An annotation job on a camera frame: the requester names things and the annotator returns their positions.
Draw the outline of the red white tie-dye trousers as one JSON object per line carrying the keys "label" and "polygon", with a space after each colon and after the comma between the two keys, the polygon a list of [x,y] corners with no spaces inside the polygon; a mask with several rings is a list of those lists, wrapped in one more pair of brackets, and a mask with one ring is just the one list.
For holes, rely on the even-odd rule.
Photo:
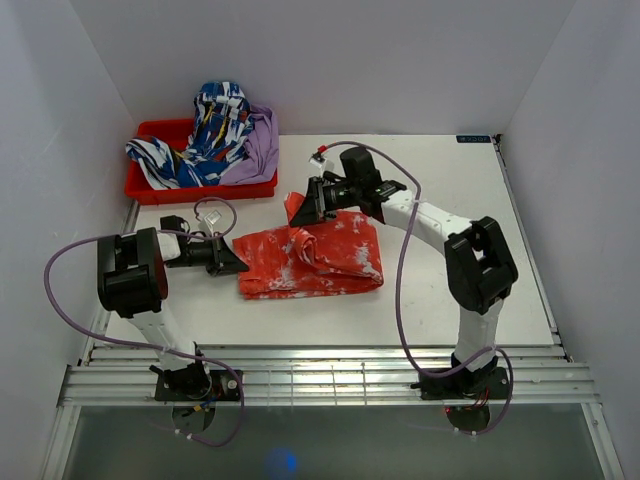
{"label": "red white tie-dye trousers", "polygon": [[233,249],[249,267],[238,274],[246,299],[361,294],[384,284],[377,230],[362,213],[341,210],[327,223],[247,234]]}

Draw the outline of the red plastic bin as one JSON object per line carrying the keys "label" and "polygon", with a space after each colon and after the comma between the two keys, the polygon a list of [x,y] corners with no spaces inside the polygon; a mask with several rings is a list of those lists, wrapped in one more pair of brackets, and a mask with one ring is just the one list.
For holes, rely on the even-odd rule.
{"label": "red plastic bin", "polygon": [[[192,119],[171,119],[143,122],[138,126],[137,134],[157,137],[173,148],[183,149],[192,130]],[[271,198],[275,196],[277,184],[278,174],[274,173],[270,180],[257,184],[154,190],[147,182],[140,166],[131,161],[124,184],[124,193],[140,205],[168,205],[195,203],[197,200],[211,196],[226,200]]]}

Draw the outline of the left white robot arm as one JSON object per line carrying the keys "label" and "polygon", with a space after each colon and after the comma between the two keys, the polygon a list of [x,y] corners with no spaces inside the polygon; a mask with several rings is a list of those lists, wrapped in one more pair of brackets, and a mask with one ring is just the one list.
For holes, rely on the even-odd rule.
{"label": "left white robot arm", "polygon": [[214,380],[200,359],[197,343],[180,330],[169,309],[166,269],[202,267],[211,276],[245,273],[249,266],[220,234],[193,235],[176,215],[160,228],[144,228],[97,242],[97,292],[102,307],[129,321],[149,344],[158,346],[159,366],[152,366],[160,387],[181,398],[200,400],[213,393]]}

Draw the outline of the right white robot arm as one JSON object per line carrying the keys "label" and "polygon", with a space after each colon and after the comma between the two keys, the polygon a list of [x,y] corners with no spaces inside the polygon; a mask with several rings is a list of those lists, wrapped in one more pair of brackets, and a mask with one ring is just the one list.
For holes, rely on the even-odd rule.
{"label": "right white robot arm", "polygon": [[341,142],[342,174],[322,171],[308,180],[307,192],[289,224],[328,222],[341,210],[358,208],[378,222],[404,231],[435,249],[445,261],[449,292],[459,306],[458,338],[445,370],[418,367],[416,388],[430,395],[474,397],[487,388],[498,367],[496,334],[505,300],[519,273],[498,221],[471,220],[421,199],[421,185],[386,180],[375,166],[378,149]]}

